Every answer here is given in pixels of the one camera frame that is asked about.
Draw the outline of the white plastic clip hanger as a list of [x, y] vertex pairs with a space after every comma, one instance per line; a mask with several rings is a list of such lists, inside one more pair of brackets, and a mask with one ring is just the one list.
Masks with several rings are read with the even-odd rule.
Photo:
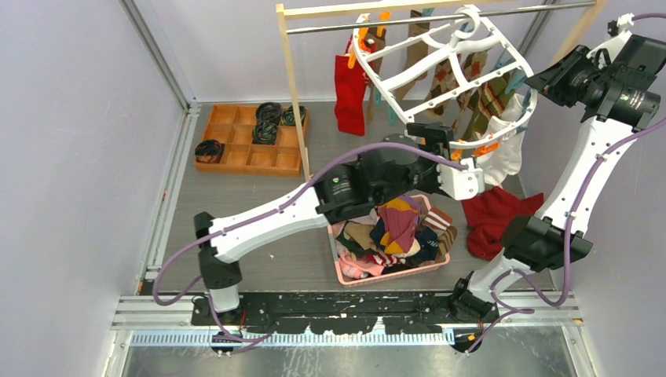
[[[524, 79], [532, 74], [526, 59], [508, 38], [475, 5], [464, 5], [453, 13], [448, 23], [430, 27], [416, 37], [372, 50], [366, 39], [371, 26], [369, 15], [357, 18], [351, 38], [352, 55], [369, 75], [375, 91], [390, 106], [403, 123], [415, 120], [418, 114], [431, 112], [442, 114], [450, 104], [456, 104], [461, 114], [472, 112], [467, 108], [472, 94], [485, 82], [511, 73], [508, 90], [518, 93]], [[417, 42], [429, 46], [426, 57], [404, 70], [407, 47]], [[403, 100], [397, 101], [395, 89], [411, 82], [423, 72], [426, 78], [418, 81]], [[463, 136], [450, 142], [454, 158], [464, 152], [483, 156], [500, 146], [513, 130], [525, 132], [537, 104], [535, 90], [522, 95], [524, 100], [521, 117], [506, 122], [493, 116], [484, 134], [475, 133], [475, 139], [463, 140]], [[454, 121], [456, 132], [464, 133], [467, 125], [462, 119]]]

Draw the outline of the maroon purple orange striped sock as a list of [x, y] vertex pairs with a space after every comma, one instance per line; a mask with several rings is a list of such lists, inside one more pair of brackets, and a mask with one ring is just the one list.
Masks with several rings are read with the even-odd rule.
[[412, 249], [421, 206], [411, 196], [399, 196], [379, 206], [384, 231], [379, 245], [386, 254], [403, 254]]

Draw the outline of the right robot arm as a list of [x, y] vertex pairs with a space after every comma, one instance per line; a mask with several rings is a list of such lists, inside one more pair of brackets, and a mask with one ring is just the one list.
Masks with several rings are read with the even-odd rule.
[[561, 269], [588, 255], [588, 222], [600, 192], [623, 154], [658, 129], [653, 121], [661, 98], [650, 91], [665, 65], [665, 44], [632, 35], [613, 52], [577, 46], [526, 84], [553, 103], [583, 104], [573, 154], [551, 195], [534, 215], [519, 215], [506, 227], [502, 251], [484, 268], [458, 280], [448, 311], [459, 322], [485, 318], [500, 293], [542, 270]]

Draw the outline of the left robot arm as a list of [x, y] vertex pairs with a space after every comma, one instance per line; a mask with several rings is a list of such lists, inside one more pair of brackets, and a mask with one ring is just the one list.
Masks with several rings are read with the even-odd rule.
[[339, 157], [305, 184], [253, 210], [227, 218], [197, 214], [199, 270], [212, 317], [223, 325], [240, 318], [240, 259], [256, 248], [364, 216], [413, 190], [440, 193], [437, 163], [425, 154], [445, 157], [453, 139], [453, 129], [443, 123], [409, 123], [404, 133]]

